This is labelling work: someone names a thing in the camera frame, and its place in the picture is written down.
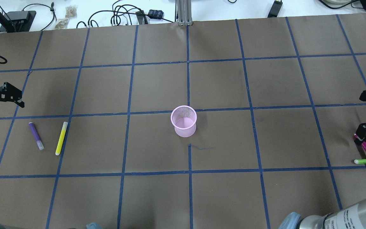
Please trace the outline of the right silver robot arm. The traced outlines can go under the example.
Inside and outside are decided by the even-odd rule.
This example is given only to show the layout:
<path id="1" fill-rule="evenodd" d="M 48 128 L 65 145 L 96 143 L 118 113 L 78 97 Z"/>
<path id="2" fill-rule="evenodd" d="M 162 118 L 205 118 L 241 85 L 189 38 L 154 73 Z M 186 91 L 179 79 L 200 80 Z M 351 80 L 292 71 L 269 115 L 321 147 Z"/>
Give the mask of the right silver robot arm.
<path id="1" fill-rule="evenodd" d="M 318 184 L 318 193 L 335 196 L 337 207 L 301 217 L 291 213 L 282 229 L 366 229 L 366 164 L 356 164 L 366 156 L 356 145 L 356 128 L 366 121 L 366 103 L 357 106 L 318 106 L 318 131 L 331 178 L 329 188 Z"/>

